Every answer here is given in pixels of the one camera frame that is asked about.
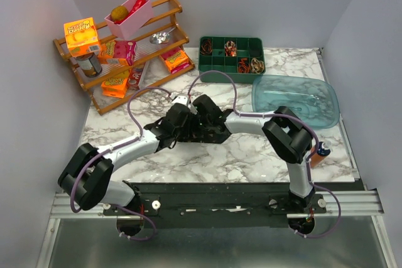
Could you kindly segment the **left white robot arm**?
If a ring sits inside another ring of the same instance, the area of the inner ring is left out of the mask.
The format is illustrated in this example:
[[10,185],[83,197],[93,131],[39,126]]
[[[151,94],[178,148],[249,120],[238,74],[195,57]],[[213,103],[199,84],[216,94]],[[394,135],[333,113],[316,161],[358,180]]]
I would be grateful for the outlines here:
[[173,148],[185,132],[185,124],[196,113],[192,104],[176,102],[164,117],[142,128],[139,136],[101,147],[82,144],[59,176],[59,187],[82,210],[90,210],[103,201],[116,204],[127,215],[135,213],[139,199],[134,189],[111,181],[112,173],[138,158]]

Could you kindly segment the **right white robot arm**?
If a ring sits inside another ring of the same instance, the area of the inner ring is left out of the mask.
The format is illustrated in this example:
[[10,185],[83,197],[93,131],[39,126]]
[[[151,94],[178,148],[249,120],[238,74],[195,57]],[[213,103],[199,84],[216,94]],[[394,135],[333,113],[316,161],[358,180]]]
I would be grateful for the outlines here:
[[290,208],[298,213],[310,208],[315,193],[308,162],[313,136],[289,108],[281,106],[265,114],[223,111],[206,95],[195,99],[192,106],[196,110],[189,135],[193,142],[220,144],[233,134],[265,136],[286,163]]

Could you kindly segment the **black leaf patterned tie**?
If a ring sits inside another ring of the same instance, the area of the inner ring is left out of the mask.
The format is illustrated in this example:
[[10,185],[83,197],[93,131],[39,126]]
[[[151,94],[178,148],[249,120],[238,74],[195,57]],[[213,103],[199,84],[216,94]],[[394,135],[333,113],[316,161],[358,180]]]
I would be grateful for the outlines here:
[[231,133],[229,131],[224,132],[192,132],[186,135],[181,135],[178,137],[178,142],[188,142],[188,143],[206,143],[206,144],[222,144],[225,142]]

